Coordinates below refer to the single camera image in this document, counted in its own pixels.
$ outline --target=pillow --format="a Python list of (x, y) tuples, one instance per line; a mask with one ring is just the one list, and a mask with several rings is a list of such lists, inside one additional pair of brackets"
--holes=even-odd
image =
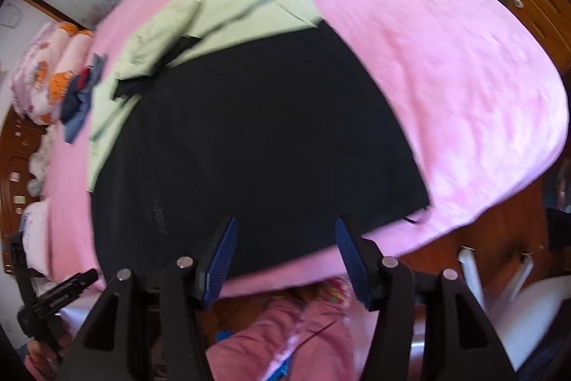
[(28, 49), (16, 65), (11, 76), (10, 91), (12, 92), (12, 106), (16, 113), (23, 117), (30, 107), (31, 83), (35, 77), (36, 56), (56, 30), (56, 23), (48, 22), (32, 39)]
[(30, 98), (29, 115), (33, 122), (49, 125), (59, 120), (69, 83), (81, 72), (92, 41), (90, 31), (80, 31), (66, 44), (54, 66), (45, 66), (45, 70), (38, 71)]
[(26, 207), (20, 220), (22, 243), (28, 268), (40, 272), (45, 277), (51, 275), (50, 237), (48, 231), (49, 199), (34, 202)]

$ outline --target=blue clothing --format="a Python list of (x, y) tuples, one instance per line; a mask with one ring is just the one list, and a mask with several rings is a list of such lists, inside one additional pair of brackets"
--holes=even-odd
[(77, 85), (79, 80), (81, 80), (81, 74), (70, 81), (64, 100), (62, 100), (62, 109), (59, 113), (59, 119), (64, 125), (79, 111), (79, 105), (81, 104), (81, 101), (77, 96)]
[(83, 89), (81, 89), (77, 94), (77, 99), (79, 100), (79, 109), (71, 117), (67, 123), (64, 123), (65, 129), (65, 140), (69, 144), (73, 144), (75, 138), (79, 134), (79, 131), (84, 126), (85, 119), (89, 110), (91, 110), (91, 93), (93, 91), (93, 86), (95, 86), (101, 76), (105, 62), (107, 61), (107, 56), (99, 56), (93, 54), (93, 66), (89, 74), (89, 79)]

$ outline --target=wooden furniture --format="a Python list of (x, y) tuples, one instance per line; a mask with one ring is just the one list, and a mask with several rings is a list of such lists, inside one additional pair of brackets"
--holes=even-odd
[(474, 249), (486, 299), (498, 297), (517, 271), (521, 255), (532, 255), (535, 265), (526, 284), (557, 274), (561, 257), (549, 252), (541, 179), (458, 228), (402, 257), (411, 269), (438, 274), (452, 268), (462, 276), (458, 252)]
[(569, 0), (509, 0), (508, 8), (541, 44), (561, 74), (571, 65)]
[(8, 237), (19, 230), (22, 212), (38, 198), (31, 197), (27, 183), (33, 178), (28, 160), (39, 148), (45, 127), (21, 118), (10, 109), (0, 135), (0, 234), (4, 271), (12, 273)]

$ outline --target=light green cloth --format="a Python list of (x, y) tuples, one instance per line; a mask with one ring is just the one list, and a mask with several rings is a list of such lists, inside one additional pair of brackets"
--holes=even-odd
[(93, 90), (87, 188), (97, 176), (123, 124), (140, 99), (112, 100), (117, 80), (150, 75), (181, 36), (202, 38), (180, 54), (176, 66), (210, 52), (280, 33), (314, 28), (321, 20), (312, 0), (172, 0), (130, 37), (108, 76)]

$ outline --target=black clamp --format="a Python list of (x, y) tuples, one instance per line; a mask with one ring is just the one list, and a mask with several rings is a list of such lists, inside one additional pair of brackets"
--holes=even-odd
[(379, 310), (361, 381), (405, 381), (415, 305), (426, 306), (423, 381), (517, 379), (492, 324), (458, 273), (412, 272), (339, 218), (335, 235), (357, 299)]
[(220, 295), (238, 239), (225, 218), (200, 258), (182, 256), (160, 274), (119, 270), (79, 330), (58, 380), (149, 379), (147, 309), (160, 306), (170, 381), (212, 381), (196, 320)]
[(10, 252), (16, 282), (24, 302), (18, 311), (18, 323), (26, 336), (45, 342), (57, 354), (61, 349), (57, 339), (64, 334), (64, 328), (55, 314), (97, 281), (97, 271), (90, 269), (78, 273), (38, 296), (32, 286), (21, 232), (10, 236)]

